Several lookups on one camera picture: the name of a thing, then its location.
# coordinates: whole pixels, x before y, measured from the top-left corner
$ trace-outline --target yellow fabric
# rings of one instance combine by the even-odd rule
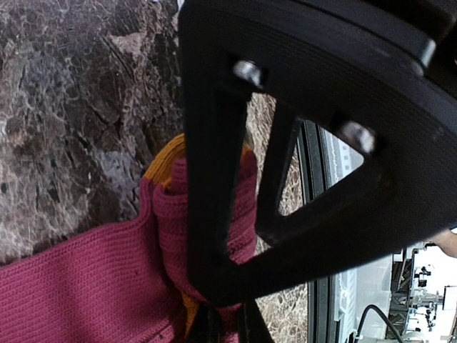
[[[243,145],[242,158],[246,152],[251,151],[247,145]],[[171,171],[173,162],[176,159],[182,159],[186,156],[186,140],[183,134],[172,139],[152,161],[144,177],[151,180],[154,184],[162,184],[165,189],[170,189],[171,186]],[[191,298],[185,293],[181,293],[183,304],[187,311],[186,318],[186,337],[194,323],[195,317],[199,310],[199,302]]]

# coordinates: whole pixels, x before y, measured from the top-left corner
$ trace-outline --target person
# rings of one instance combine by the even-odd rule
[[[457,234],[445,230],[431,238],[431,242],[439,247],[446,255],[457,259]]]

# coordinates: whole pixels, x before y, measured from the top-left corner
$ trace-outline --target garment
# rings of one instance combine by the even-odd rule
[[[184,137],[141,180],[137,219],[108,224],[0,268],[0,342],[182,342],[199,302],[186,265]],[[235,262],[253,256],[256,159],[243,151],[228,242]],[[237,342],[235,308],[222,310]]]

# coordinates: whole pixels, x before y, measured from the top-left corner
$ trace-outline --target black cable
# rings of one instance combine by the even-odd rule
[[[403,339],[401,338],[401,336],[400,336],[400,332],[398,332],[398,330],[393,326],[392,322],[390,320],[388,320],[386,315],[376,305],[368,305],[364,309],[363,314],[362,314],[362,318],[360,319],[360,324],[358,325],[357,336],[356,336],[356,339],[354,340],[354,343],[358,343],[358,341],[359,341],[359,337],[360,337],[360,335],[362,333],[363,323],[365,322],[366,314],[368,313],[368,311],[370,309],[375,311],[381,317],[381,319],[386,323],[388,328],[393,332],[393,335],[395,336],[395,338],[398,340],[399,343],[405,343],[403,341]]]

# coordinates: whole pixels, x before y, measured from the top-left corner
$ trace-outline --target metal bolt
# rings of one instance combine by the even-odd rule
[[[347,121],[341,127],[340,133],[343,140],[360,152],[372,154],[376,148],[374,133],[354,121]]]
[[[241,60],[236,62],[233,67],[233,73],[258,88],[262,86],[262,70],[251,61]]]

